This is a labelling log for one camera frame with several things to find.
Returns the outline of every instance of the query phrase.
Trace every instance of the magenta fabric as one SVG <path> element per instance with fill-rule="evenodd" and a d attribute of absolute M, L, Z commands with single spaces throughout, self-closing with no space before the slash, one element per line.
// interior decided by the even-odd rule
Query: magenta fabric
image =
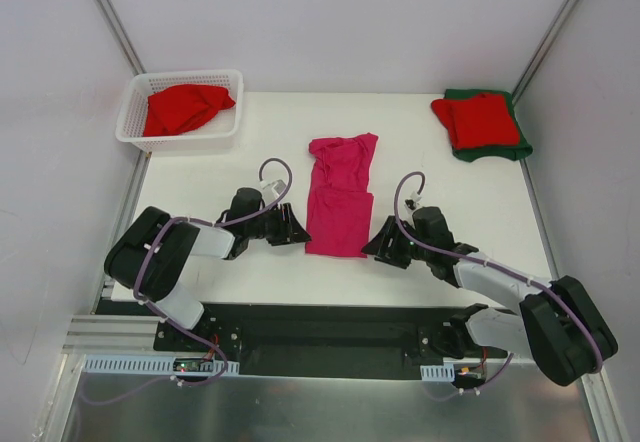
<path fill-rule="evenodd" d="M 367 187 L 377 142 L 377 135 L 363 134 L 309 144 L 316 162 L 307 205 L 307 254 L 366 258 L 361 251 L 369 242 L 373 208 Z"/>

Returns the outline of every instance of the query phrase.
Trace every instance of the folded red cloth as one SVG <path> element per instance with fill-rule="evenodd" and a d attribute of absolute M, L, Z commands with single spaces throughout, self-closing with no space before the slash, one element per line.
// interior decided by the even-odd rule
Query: folded red cloth
<path fill-rule="evenodd" d="M 144 137 L 179 135 L 198 129 L 236 103 L 224 87 L 175 85 L 149 96 Z"/>
<path fill-rule="evenodd" d="M 369 167 L 378 136 L 315 139 L 316 157 L 307 205 L 307 254 L 366 257 L 373 195 L 367 192 Z"/>
<path fill-rule="evenodd" d="M 518 145 L 520 134 L 502 95 L 482 93 L 464 100 L 439 99 L 431 103 L 449 132 L 454 149 L 488 145 Z"/>

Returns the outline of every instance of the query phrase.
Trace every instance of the white basket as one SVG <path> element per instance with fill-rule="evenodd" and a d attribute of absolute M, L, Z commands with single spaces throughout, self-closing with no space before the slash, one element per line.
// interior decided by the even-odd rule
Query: white basket
<path fill-rule="evenodd" d="M 236 105 L 232 109 L 221 110 L 211 121 L 191 132 L 165 137 L 143 137 L 147 120 L 147 97 L 180 84 L 225 87 L 229 89 L 229 95 Z M 240 126 L 243 92 L 242 74 L 237 70 L 192 70 L 137 75 L 127 87 L 116 123 L 116 138 L 121 142 L 129 142 L 144 152 L 228 148 L 233 145 L 233 136 Z"/>

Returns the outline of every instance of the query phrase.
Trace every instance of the folded green cloth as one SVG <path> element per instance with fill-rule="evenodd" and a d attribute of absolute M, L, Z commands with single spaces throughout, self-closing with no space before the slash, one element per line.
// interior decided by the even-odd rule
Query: folded green cloth
<path fill-rule="evenodd" d="M 533 147 L 527 142 L 522 130 L 520 130 L 520 125 L 518 125 L 518 121 L 516 120 L 516 113 L 513 110 L 513 98 L 509 92 L 487 89 L 447 89 L 444 93 L 444 98 L 453 100 L 470 99 L 481 93 L 500 94 L 505 98 L 509 114 L 520 133 L 520 143 L 514 146 L 487 145 L 486 147 L 478 147 L 476 149 L 453 149 L 454 157 L 464 160 L 465 162 L 473 162 L 480 157 L 496 156 L 509 160 L 520 160 L 530 156 L 533 153 Z"/>

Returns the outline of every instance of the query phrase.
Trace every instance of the white table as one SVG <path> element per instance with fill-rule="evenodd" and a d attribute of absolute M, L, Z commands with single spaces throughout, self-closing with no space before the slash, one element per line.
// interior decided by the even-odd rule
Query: white table
<path fill-rule="evenodd" d="M 239 187 L 258 186 L 258 167 L 268 157 L 286 160 L 294 182 L 286 201 L 306 222 L 318 137 L 378 135 L 369 191 L 375 202 L 371 236 L 393 212 L 400 178 L 423 170 L 423 205 L 442 209 L 457 241 L 524 272 L 549 276 L 520 164 L 490 157 L 471 164 L 451 154 L 447 133 L 430 109 L 439 95 L 247 93 L 244 119 L 232 151 L 218 155 L 153 155 L 136 216 L 149 205 L 172 215 L 215 220 Z M 278 164 L 267 179 L 286 179 Z M 406 186 L 408 195 L 418 179 Z M 424 263 L 401 270 L 369 259 L 306 255 L 302 244 L 270 247 L 252 241 L 235 261 L 191 257 L 181 281 L 204 302 L 353 306 L 467 306 L 488 299 L 455 289 L 431 275 Z M 116 284 L 113 300 L 133 300 Z"/>

